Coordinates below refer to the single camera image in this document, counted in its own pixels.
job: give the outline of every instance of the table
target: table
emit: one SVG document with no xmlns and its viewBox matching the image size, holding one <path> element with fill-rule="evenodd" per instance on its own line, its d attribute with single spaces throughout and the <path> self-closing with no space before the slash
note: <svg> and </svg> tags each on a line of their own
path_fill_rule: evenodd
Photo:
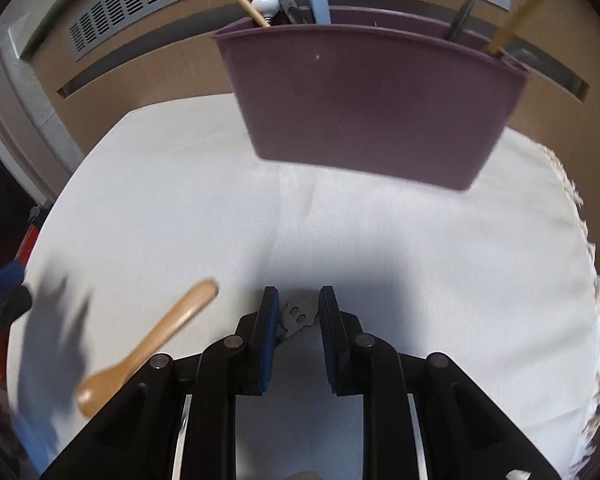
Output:
<svg viewBox="0 0 600 480">
<path fill-rule="evenodd" d="M 570 478 L 600 378 L 600 284 L 575 200 L 557 159 L 509 129 L 453 192 L 259 160 L 232 95 L 135 110 L 78 168 L 31 255 L 34 306 L 8 352 L 16 432 L 44 469 L 86 423 L 79 382 L 201 278 L 220 294 L 165 346 L 174 358 L 233 333 L 266 285 L 283 304 L 333 285 L 398 351 L 446 352 Z M 276 351 L 264 397 L 238 398 L 236 446 L 239 479 L 359 477 L 362 401 L 331 395 L 317 324 Z"/>
</svg>

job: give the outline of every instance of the light blue handle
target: light blue handle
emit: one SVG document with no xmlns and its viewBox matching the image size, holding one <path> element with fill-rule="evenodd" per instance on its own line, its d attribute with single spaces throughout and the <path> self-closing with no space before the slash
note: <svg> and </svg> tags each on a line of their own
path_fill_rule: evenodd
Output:
<svg viewBox="0 0 600 480">
<path fill-rule="evenodd" d="M 331 25 L 331 13 L 329 12 L 329 0 L 309 0 L 311 10 L 314 13 L 314 21 L 318 25 Z"/>
</svg>

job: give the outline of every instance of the purple plastic container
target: purple plastic container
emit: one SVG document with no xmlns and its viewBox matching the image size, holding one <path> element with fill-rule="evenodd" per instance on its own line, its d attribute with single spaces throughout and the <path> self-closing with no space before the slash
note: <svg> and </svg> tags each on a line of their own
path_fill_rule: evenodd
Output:
<svg viewBox="0 0 600 480">
<path fill-rule="evenodd" d="M 359 7 L 331 7 L 331 19 L 245 18 L 214 34 L 258 156 L 467 189 L 524 68 L 480 52 L 477 34 L 443 40 L 439 20 Z"/>
</svg>

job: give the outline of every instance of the red object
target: red object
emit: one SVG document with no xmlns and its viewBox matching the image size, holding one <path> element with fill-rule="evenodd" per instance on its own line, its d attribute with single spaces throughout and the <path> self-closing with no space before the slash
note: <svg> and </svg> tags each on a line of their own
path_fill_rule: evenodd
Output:
<svg viewBox="0 0 600 480">
<path fill-rule="evenodd" d="M 16 261 L 23 267 L 27 265 L 33 246 L 36 244 L 38 239 L 38 229 L 30 225 L 25 234 L 18 253 L 16 254 Z M 0 383 L 7 380 L 7 346 L 9 345 L 9 330 L 5 330 L 0 334 Z"/>
</svg>

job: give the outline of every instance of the black clamp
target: black clamp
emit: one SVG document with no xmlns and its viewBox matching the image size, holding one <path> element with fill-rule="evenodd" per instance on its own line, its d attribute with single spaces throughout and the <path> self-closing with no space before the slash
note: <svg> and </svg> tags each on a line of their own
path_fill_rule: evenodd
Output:
<svg viewBox="0 0 600 480">
<path fill-rule="evenodd" d="M 174 467 L 181 479 L 235 480 L 235 396 L 266 391 L 279 309 L 278 291 L 268 286 L 259 311 L 243 316 L 235 334 L 202 354 L 175 361 L 153 356 L 42 480 L 168 480 Z M 559 480 L 449 357 L 400 354 L 364 333 L 356 316 L 340 311 L 330 286 L 320 291 L 318 315 L 332 390 L 364 399 L 363 480 L 505 480 L 514 471 Z"/>
</svg>

